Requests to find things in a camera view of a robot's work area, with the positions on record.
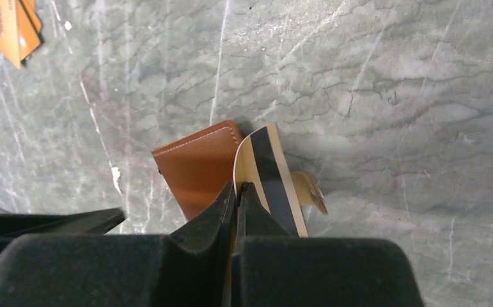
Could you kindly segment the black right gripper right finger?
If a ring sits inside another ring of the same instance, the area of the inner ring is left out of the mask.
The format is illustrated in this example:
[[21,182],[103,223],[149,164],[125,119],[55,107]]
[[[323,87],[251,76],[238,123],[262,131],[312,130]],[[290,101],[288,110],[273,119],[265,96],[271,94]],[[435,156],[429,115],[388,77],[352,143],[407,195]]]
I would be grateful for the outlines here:
[[377,238],[305,238],[284,230],[252,183],[239,197],[232,306],[423,306],[407,255]]

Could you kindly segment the brown leather card holder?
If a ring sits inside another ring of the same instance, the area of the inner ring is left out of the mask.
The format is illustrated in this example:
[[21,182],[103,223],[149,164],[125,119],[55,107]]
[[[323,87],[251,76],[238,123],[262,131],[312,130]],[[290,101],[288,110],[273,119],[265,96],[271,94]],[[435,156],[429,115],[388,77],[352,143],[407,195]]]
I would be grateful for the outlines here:
[[159,173],[190,221],[209,207],[233,179],[243,136],[225,120],[152,151]]

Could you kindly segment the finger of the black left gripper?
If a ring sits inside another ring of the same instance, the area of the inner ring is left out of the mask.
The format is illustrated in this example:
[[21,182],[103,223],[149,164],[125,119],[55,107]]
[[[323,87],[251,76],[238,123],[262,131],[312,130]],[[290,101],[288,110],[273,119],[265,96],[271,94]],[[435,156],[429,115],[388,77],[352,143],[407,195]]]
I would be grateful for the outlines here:
[[104,234],[124,220],[125,213],[120,208],[67,215],[0,214],[0,253],[25,234]]

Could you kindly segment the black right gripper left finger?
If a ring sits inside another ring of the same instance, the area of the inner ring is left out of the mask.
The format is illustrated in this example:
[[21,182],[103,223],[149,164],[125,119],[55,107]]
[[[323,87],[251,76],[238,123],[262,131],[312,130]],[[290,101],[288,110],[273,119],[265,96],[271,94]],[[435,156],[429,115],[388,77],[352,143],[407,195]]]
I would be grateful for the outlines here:
[[0,253],[0,306],[219,306],[232,183],[167,235],[31,233]]

